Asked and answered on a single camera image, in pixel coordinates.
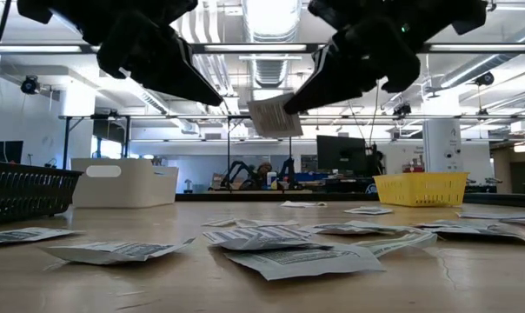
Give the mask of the black plastic basket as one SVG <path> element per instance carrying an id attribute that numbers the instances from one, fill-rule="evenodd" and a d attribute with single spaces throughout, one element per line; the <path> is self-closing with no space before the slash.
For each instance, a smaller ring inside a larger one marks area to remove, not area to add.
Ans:
<path id="1" fill-rule="evenodd" d="M 0 162 L 0 224 L 64 213 L 82 173 Z"/>

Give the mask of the black monitor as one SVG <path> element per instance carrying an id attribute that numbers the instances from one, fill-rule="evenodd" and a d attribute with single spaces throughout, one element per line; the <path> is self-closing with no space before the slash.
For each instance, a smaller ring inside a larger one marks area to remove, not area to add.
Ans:
<path id="1" fill-rule="evenodd" d="M 361 138 L 317 136 L 317 168 L 348 170 L 356 175 L 366 172 L 366 144 Z"/>
<path id="2" fill-rule="evenodd" d="M 0 141 L 0 162 L 21 163 L 23 141 Z"/>

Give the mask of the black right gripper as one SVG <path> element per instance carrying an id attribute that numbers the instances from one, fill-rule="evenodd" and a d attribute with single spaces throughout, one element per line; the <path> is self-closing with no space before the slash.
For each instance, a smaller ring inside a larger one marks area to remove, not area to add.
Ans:
<path id="1" fill-rule="evenodd" d="M 447 27 L 482 27 L 486 0 L 311 0 L 309 12 L 336 30 L 313 54 L 315 71 L 286 102 L 288 114 L 359 98 L 383 78 L 402 92 L 420 76 L 417 53 Z"/>

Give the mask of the white pillar with posters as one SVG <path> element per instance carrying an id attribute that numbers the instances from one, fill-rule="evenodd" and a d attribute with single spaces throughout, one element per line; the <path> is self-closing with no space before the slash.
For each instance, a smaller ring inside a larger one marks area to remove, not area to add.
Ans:
<path id="1" fill-rule="evenodd" d="M 422 127 L 427 172 L 462 172 L 462 137 L 457 119 L 429 119 Z"/>

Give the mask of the silver ventilation duct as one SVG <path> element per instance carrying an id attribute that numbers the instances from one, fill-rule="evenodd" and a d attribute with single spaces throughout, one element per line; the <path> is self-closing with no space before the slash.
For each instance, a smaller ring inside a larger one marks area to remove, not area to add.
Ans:
<path id="1" fill-rule="evenodd" d="M 249 43 L 293 43 L 301 19 L 302 0 L 242 0 L 243 28 Z M 280 88 L 289 60 L 284 55 L 255 55 L 250 62 L 257 86 Z"/>

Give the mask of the black background rig frame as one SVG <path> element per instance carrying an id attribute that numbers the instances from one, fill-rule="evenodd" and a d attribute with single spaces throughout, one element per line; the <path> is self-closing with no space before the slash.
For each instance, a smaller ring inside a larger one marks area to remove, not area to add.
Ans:
<path id="1" fill-rule="evenodd" d="M 523 143 L 525 144 L 525 115 L 458 115 L 458 116 L 427 116 L 427 115 L 301 115 L 297 122 L 299 130 L 288 130 L 267 135 L 256 133 L 251 136 L 237 135 L 240 126 L 252 123 L 249 115 L 119 115 L 94 114 L 90 116 L 60 116 L 65 121 L 65 140 L 70 133 L 83 121 L 104 121 L 106 123 L 120 121 L 123 123 L 123 152 L 129 153 L 130 144 L 137 143 L 232 143 L 239 144 L 279 144 L 305 143 L 316 139 L 322 130 L 331 129 L 336 134 L 353 127 L 359 136 L 368 143 L 392 143 L 415 141 L 417 130 L 410 126 L 422 126 L 433 120 L 458 120 L 463 122 L 462 130 L 481 132 L 484 127 L 494 125 L 498 134 L 494 137 L 478 134 L 473 137 L 462 137 L 463 142 L 493 142 L 493 143 Z M 134 138 L 131 128 L 133 123 L 139 123 L 145 128 L 152 128 L 160 122 L 163 127 L 174 125 L 178 135 L 162 135 L 160 137 Z"/>

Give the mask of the person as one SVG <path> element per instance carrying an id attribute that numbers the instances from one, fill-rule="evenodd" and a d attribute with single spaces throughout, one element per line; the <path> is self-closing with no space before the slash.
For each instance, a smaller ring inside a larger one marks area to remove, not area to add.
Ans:
<path id="1" fill-rule="evenodd" d="M 261 163 L 256 170 L 256 180 L 259 184 L 266 184 L 267 175 L 272 171 L 272 164 L 270 162 Z"/>

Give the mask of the knuckle fabric bandage packet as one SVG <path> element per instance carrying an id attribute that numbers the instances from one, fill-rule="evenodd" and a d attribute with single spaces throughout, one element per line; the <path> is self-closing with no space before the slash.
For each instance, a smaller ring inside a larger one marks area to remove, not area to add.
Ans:
<path id="1" fill-rule="evenodd" d="M 248 102 L 250 118 L 260 137 L 283 138 L 303 135 L 298 114 L 290 115 L 284 105 L 294 96 L 293 92 L 263 100 Z"/>

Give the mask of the yellow plastic basket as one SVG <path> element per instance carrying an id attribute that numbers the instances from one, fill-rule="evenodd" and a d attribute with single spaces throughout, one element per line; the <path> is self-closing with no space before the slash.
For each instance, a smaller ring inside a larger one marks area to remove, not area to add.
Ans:
<path id="1" fill-rule="evenodd" d="M 468 172 L 413 172 L 374 176 L 379 201 L 405 207 L 459 206 Z"/>

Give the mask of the blue striped bandage packet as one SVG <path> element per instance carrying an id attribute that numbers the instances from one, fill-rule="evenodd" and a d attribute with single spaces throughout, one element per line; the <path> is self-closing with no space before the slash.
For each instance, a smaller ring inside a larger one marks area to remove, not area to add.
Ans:
<path id="1" fill-rule="evenodd" d="M 279 250 L 287 248 L 330 249 L 330 245 L 313 243 L 311 233 L 286 226 L 264 226 L 204 232 L 208 243 L 227 250 Z"/>

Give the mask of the LED light bar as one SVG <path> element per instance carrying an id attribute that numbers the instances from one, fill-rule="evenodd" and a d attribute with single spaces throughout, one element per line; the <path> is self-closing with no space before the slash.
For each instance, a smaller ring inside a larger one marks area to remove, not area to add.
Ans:
<path id="1" fill-rule="evenodd" d="M 503 51 L 525 51 L 525 43 L 509 43 L 509 44 L 495 44 L 495 43 L 481 43 L 481 44 L 431 44 L 430 51 L 438 52 L 493 52 L 501 53 Z"/>
<path id="2" fill-rule="evenodd" d="M 206 52 L 230 52 L 230 53 L 257 53 L 257 52 L 303 52 L 307 50 L 306 44 L 204 44 L 202 49 Z"/>
<path id="3" fill-rule="evenodd" d="M 0 45 L 0 53 L 80 53 L 76 45 Z"/>

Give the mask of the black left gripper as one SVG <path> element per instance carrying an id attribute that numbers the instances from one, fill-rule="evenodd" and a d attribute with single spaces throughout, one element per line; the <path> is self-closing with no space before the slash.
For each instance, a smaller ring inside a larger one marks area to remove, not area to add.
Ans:
<path id="1" fill-rule="evenodd" d="M 170 24 L 197 0 L 17 0 L 18 13 L 47 24 L 61 17 L 96 46 L 99 68 L 143 87 L 210 106 L 223 101 Z"/>

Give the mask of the white plastic bin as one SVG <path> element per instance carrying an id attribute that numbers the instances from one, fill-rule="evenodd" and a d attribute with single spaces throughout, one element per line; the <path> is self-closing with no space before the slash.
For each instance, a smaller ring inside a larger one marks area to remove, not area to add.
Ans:
<path id="1" fill-rule="evenodd" d="M 73 205 L 77 208 L 137 209 L 172 204 L 179 169 L 149 159 L 73 158 L 81 171 Z"/>

